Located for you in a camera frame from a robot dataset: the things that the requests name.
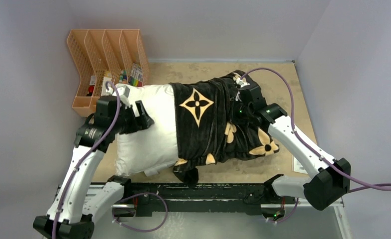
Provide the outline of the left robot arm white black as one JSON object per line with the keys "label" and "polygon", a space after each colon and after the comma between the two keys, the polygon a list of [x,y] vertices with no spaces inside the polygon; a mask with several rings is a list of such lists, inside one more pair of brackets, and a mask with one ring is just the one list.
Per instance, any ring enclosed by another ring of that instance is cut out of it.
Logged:
{"label": "left robot arm white black", "polygon": [[112,176],[108,188],[85,203],[98,165],[116,135],[135,133],[153,124],[141,100],[127,105],[117,96],[100,97],[96,111],[76,132],[73,157],[53,204],[45,215],[34,219],[33,228],[46,239],[90,239],[96,222],[113,203],[126,204],[133,197],[133,190],[127,187],[130,180]]}

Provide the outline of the white paper label sheet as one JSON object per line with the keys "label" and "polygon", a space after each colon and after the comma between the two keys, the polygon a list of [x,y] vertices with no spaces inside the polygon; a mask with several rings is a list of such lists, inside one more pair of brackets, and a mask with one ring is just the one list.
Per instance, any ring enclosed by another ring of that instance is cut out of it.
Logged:
{"label": "white paper label sheet", "polygon": [[293,172],[301,173],[301,174],[308,174],[305,168],[302,166],[302,164],[293,156],[293,166],[292,166]]}

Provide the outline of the white card box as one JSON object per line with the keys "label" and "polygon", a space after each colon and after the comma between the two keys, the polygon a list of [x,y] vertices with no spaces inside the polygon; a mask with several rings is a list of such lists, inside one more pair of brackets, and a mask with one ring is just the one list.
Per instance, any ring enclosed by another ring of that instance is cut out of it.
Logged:
{"label": "white card box", "polygon": [[108,96],[111,95],[113,92],[113,89],[110,85],[110,82],[112,81],[112,77],[104,76],[102,81],[102,89],[101,89],[101,96]]}

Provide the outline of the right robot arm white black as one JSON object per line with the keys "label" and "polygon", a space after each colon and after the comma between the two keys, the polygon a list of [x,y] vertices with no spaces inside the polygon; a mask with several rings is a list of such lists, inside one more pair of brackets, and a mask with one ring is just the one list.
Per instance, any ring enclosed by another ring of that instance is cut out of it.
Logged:
{"label": "right robot arm white black", "polygon": [[243,107],[236,111],[242,120],[252,122],[277,139],[304,167],[308,177],[278,174],[265,182],[264,196],[271,203],[284,196],[307,200],[324,210],[349,191],[350,181],[338,173],[351,173],[350,163],[336,160],[310,140],[278,104],[266,104],[257,83],[238,81],[238,99]]}

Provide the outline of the red round object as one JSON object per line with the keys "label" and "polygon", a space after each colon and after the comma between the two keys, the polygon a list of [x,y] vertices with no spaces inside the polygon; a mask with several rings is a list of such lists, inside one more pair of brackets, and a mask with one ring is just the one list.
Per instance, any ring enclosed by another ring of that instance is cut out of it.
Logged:
{"label": "red round object", "polygon": [[88,87],[88,95],[92,95],[92,94],[93,94],[94,88],[95,88],[94,85],[90,85],[90,86]]}

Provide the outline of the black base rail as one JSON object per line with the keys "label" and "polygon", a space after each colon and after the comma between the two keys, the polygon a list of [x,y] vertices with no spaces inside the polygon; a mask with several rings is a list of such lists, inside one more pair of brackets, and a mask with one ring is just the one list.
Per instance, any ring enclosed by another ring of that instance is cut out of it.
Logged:
{"label": "black base rail", "polygon": [[135,209],[138,217],[154,212],[244,213],[281,217],[295,198],[274,196],[263,183],[129,183],[113,207]]}

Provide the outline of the colourful marker set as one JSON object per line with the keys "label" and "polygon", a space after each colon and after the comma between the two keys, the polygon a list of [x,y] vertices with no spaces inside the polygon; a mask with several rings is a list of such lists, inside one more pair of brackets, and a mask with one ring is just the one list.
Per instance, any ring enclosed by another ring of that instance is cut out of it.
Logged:
{"label": "colourful marker set", "polygon": [[143,86],[143,72],[139,64],[133,63],[128,77],[128,84],[135,87]]}

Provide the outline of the orange plastic file organizer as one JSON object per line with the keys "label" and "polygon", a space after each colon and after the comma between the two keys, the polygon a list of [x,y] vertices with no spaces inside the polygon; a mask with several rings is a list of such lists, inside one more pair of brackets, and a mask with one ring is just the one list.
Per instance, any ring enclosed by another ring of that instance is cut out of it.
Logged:
{"label": "orange plastic file organizer", "polygon": [[[140,29],[72,29],[67,46],[80,76],[72,108],[82,117],[95,111],[104,76],[118,83],[120,71],[125,70],[128,78],[132,64],[136,63],[142,68],[143,85],[149,80],[149,63]],[[92,95],[88,95],[90,85],[95,86]]]}

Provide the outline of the white pillow insert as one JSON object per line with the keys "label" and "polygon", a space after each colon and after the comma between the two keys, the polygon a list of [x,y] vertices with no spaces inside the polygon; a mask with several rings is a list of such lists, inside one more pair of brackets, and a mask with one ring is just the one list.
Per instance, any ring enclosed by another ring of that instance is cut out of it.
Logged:
{"label": "white pillow insert", "polygon": [[154,124],[149,129],[117,137],[116,173],[132,176],[143,172],[152,176],[178,160],[173,88],[169,84],[126,86],[134,113],[139,114],[135,102],[141,100]]}

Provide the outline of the black pillowcase with beige flowers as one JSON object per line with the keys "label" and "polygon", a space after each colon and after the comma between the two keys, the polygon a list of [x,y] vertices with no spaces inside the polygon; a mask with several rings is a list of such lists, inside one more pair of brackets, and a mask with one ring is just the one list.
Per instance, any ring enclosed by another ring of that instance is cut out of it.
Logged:
{"label": "black pillowcase with beige flowers", "polygon": [[253,160],[280,151],[263,129],[244,117],[236,80],[241,70],[192,84],[171,83],[174,93],[178,161],[174,175],[193,187],[198,166],[229,159]]}

